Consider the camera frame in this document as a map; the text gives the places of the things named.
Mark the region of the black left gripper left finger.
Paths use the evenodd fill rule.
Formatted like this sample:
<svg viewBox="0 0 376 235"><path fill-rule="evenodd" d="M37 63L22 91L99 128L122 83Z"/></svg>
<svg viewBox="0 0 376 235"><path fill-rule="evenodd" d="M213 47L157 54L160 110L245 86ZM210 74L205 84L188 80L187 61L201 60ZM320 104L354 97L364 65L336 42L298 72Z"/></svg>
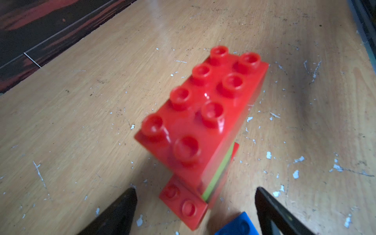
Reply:
<svg viewBox="0 0 376 235"><path fill-rule="evenodd" d="M137 206L134 188L127 189L80 235L129 235Z"/></svg>

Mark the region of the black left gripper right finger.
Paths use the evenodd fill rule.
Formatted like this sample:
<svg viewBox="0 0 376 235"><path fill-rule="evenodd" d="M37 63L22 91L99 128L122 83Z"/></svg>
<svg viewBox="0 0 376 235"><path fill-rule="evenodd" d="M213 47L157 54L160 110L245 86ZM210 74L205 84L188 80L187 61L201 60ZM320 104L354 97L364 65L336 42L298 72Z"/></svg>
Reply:
<svg viewBox="0 0 376 235"><path fill-rule="evenodd" d="M256 190L255 206L263 235L314 235L263 187Z"/></svg>

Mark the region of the long red lego brick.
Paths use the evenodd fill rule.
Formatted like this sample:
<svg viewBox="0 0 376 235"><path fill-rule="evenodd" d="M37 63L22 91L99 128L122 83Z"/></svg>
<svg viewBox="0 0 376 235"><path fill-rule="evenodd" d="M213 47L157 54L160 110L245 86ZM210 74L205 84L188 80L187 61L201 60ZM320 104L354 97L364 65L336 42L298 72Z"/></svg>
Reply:
<svg viewBox="0 0 376 235"><path fill-rule="evenodd" d="M193 68L169 99L142 122L135 139L203 194L261 91L269 64L225 46Z"/></svg>
<svg viewBox="0 0 376 235"><path fill-rule="evenodd" d="M173 175L166 186L162 189L159 198L169 207L169 209L178 216L192 231L196 230L201 224L207 210L214 207L228 176L229 168L238 151L239 144L235 142L235 147L231 161L220 177L215 191L213 191L209 202L202 199L202 195L197 195L185 185L182 179Z"/></svg>

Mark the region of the green small lego brick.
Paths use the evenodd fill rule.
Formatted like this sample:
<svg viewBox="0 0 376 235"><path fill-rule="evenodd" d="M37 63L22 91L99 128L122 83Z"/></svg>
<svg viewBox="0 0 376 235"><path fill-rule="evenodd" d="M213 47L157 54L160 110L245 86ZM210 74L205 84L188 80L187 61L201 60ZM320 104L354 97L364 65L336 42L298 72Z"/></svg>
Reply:
<svg viewBox="0 0 376 235"><path fill-rule="evenodd" d="M222 176L222 174L225 171L227 165L231 161L231 157L232 157L232 154L233 154L234 147L235 147L235 142L233 142L232 145L230 146L228 152L224 156L221 164L219 165L218 169L216 170L216 172L215 172L213 178L211 179L209 185L207 186L204 193L202 194L202 199L205 202L209 202L213 191L215 191L215 187L216 187L220 177Z"/></svg>

